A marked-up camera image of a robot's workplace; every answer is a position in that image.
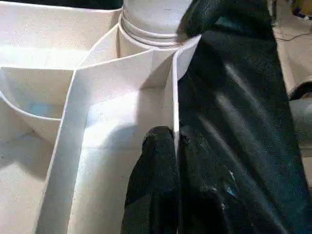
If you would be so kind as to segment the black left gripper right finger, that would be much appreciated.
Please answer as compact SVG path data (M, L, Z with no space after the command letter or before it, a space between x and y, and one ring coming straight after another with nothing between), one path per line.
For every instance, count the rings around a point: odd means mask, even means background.
M256 233L230 171L201 133L182 127L178 156L184 234Z

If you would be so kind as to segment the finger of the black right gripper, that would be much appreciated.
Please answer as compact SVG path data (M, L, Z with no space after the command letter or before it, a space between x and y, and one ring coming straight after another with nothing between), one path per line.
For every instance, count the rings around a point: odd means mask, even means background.
M266 0L194 0L184 13L179 31L194 37L209 30L254 38L273 35Z

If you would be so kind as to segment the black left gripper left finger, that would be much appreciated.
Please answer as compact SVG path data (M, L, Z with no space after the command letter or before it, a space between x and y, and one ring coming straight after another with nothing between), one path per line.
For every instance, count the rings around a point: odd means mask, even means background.
M179 222L179 182L173 132L150 129L127 187L123 234L175 234Z

